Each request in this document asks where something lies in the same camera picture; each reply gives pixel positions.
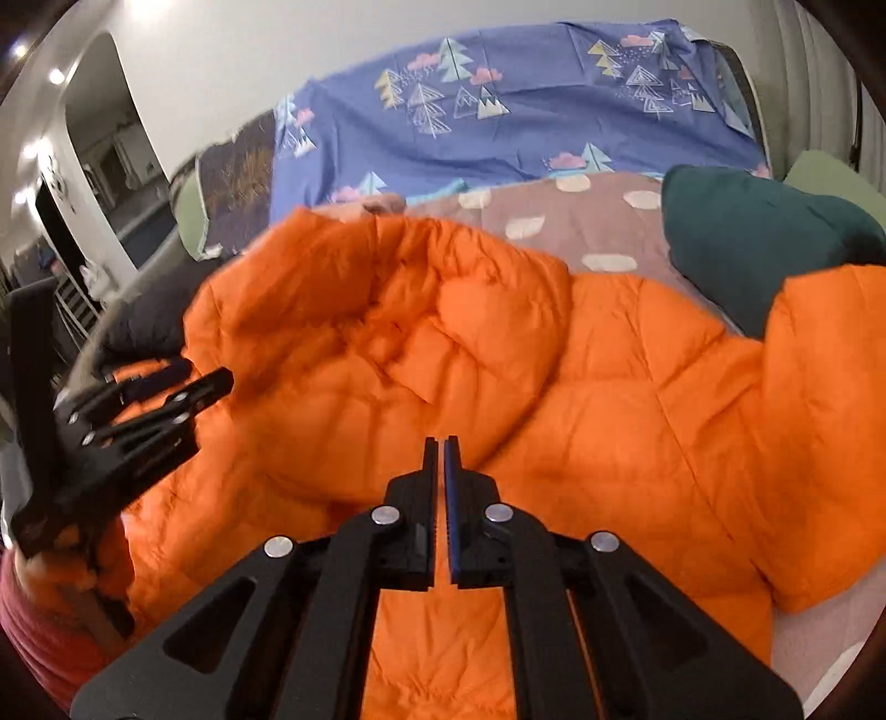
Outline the pink sleeve left forearm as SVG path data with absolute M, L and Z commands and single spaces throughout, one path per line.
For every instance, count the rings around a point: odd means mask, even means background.
M 24 665 L 61 709 L 69 709 L 80 687 L 110 663 L 75 612 L 56 615 L 36 608 L 19 588 L 13 551 L 2 561 L 2 627 Z M 96 555 L 97 585 L 93 591 L 123 600 L 133 581 L 129 543 L 119 527 L 112 528 Z

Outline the person's left hand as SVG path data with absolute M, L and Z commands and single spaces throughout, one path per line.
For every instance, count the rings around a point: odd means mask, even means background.
M 68 595 L 88 593 L 97 585 L 95 570 L 74 549 L 54 549 L 27 558 L 15 548 L 13 570 L 25 597 L 36 608 L 56 615 L 72 615 L 74 606 Z

